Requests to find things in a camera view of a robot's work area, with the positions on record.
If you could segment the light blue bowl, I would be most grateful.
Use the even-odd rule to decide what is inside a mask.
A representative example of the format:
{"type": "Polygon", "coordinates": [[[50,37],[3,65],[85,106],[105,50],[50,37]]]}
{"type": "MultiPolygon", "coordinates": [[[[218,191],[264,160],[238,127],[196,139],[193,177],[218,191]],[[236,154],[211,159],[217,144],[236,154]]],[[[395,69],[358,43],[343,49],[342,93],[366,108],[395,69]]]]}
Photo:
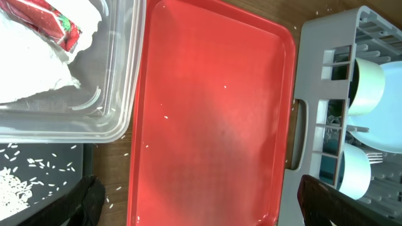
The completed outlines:
{"type": "Polygon", "coordinates": [[[369,188],[371,164],[366,153],[356,146],[344,144],[337,190],[358,200],[369,188]]]}

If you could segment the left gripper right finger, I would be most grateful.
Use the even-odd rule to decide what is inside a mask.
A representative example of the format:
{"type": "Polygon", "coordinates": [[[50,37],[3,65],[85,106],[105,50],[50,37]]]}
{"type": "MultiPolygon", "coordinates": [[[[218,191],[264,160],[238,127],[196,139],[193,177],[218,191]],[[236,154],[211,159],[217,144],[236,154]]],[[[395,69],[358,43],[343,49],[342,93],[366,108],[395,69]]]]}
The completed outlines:
{"type": "Polygon", "coordinates": [[[297,199],[306,226],[400,226],[310,175],[301,177],[297,199]]]}

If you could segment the clear plastic bin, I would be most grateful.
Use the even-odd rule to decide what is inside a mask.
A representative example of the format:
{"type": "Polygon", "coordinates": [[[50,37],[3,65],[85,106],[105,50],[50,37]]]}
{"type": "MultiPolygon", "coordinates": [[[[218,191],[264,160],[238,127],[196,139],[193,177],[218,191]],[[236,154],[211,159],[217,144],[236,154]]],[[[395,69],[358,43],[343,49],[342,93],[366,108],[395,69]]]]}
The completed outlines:
{"type": "Polygon", "coordinates": [[[90,1],[101,22],[69,64],[73,86],[1,103],[4,143],[108,143],[128,128],[143,48],[146,1],[90,1]]]}

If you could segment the green bowl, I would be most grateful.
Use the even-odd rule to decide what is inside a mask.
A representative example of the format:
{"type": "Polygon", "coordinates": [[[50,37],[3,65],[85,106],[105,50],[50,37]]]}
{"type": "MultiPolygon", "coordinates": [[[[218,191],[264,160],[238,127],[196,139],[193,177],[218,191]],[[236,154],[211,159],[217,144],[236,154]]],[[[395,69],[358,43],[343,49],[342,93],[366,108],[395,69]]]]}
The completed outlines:
{"type": "Polygon", "coordinates": [[[349,86],[348,114],[362,116],[373,111],[382,99],[385,83],[384,70],[380,65],[356,58],[349,86]]]}

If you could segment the black plastic tray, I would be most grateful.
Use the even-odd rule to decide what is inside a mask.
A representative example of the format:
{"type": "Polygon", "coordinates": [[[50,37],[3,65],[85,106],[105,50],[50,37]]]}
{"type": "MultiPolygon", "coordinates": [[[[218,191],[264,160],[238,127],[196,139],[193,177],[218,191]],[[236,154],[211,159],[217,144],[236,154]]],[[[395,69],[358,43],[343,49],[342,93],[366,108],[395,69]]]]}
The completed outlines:
{"type": "Polygon", "coordinates": [[[1,221],[17,225],[68,193],[92,174],[92,144],[1,144],[1,169],[32,185],[29,207],[1,221]]]}

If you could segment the light blue plate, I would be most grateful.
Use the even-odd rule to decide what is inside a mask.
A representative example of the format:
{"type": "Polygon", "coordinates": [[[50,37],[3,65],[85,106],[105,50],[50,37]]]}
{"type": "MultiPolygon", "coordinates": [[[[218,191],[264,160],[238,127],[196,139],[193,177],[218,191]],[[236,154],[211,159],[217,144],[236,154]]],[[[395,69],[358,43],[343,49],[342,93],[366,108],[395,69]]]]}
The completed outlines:
{"type": "Polygon", "coordinates": [[[366,127],[368,132],[353,132],[361,143],[380,151],[401,153],[401,62],[381,65],[386,85],[383,97],[370,113],[350,116],[351,126],[366,127]]]}

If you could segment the grey dishwasher rack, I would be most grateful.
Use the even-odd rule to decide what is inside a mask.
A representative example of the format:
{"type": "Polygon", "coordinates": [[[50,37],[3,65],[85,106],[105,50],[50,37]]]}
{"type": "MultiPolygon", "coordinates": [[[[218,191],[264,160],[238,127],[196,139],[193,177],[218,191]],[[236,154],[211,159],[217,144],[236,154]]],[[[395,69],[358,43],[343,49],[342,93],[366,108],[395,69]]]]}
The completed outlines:
{"type": "Polygon", "coordinates": [[[391,41],[401,40],[401,30],[367,6],[307,21],[301,28],[294,99],[301,109],[297,117],[292,167],[285,170],[278,226],[303,226],[296,198],[303,175],[318,177],[324,133],[331,100],[342,103],[339,148],[344,146],[349,109],[349,86],[356,57],[375,63],[401,55],[391,41]]]}

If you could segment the red serving tray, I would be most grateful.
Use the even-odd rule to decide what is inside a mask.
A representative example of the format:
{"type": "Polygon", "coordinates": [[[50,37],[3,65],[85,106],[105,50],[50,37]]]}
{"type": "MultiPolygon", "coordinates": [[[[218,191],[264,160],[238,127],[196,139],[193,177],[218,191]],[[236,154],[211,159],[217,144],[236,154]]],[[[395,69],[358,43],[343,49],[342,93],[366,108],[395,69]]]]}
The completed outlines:
{"type": "Polygon", "coordinates": [[[223,1],[149,1],[128,225],[276,225],[295,42],[223,1]]]}

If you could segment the white plastic fork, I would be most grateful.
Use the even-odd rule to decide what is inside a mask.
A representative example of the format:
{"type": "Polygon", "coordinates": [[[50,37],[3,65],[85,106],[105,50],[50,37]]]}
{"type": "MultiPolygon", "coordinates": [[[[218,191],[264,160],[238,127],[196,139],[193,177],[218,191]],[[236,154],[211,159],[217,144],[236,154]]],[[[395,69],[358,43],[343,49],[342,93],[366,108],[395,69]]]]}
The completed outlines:
{"type": "Polygon", "coordinates": [[[380,152],[364,151],[370,164],[378,164],[383,162],[383,154],[380,152]]]}

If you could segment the red snack wrapper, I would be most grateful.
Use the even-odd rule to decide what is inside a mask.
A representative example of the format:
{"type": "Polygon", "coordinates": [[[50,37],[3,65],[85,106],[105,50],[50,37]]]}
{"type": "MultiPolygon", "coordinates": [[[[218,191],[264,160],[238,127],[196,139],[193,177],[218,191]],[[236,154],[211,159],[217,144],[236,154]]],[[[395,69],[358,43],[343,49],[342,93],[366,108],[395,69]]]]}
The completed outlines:
{"type": "Polygon", "coordinates": [[[71,52],[81,29],[45,0],[1,0],[1,9],[71,52]]]}

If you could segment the white napkin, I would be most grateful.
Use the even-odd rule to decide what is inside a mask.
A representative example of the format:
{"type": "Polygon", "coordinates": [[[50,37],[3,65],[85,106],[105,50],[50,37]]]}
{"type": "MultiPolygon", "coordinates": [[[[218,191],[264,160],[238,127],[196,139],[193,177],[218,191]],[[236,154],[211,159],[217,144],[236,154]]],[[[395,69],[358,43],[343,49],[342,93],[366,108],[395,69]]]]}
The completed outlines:
{"type": "Polygon", "coordinates": [[[70,72],[88,49],[102,16],[89,0],[45,0],[82,31],[71,52],[1,9],[1,103],[81,84],[70,72]]]}

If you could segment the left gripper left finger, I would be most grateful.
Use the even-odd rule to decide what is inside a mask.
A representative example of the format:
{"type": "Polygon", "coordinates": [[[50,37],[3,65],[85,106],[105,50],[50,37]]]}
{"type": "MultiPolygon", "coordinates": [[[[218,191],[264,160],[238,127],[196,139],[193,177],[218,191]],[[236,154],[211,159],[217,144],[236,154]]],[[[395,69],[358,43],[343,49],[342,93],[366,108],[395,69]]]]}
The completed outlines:
{"type": "Polygon", "coordinates": [[[97,226],[106,199],[106,189],[94,175],[83,177],[61,196],[18,226],[97,226]]]}

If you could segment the food scraps and rice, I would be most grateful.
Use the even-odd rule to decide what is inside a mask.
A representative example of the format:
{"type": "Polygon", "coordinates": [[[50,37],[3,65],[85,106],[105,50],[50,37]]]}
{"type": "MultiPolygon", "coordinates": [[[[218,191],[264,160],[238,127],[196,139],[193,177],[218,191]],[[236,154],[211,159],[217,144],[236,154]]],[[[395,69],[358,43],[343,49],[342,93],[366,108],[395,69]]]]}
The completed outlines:
{"type": "Polygon", "coordinates": [[[30,205],[28,199],[32,197],[32,185],[27,181],[21,181],[18,177],[12,175],[9,168],[1,169],[1,220],[4,220],[30,205]]]}

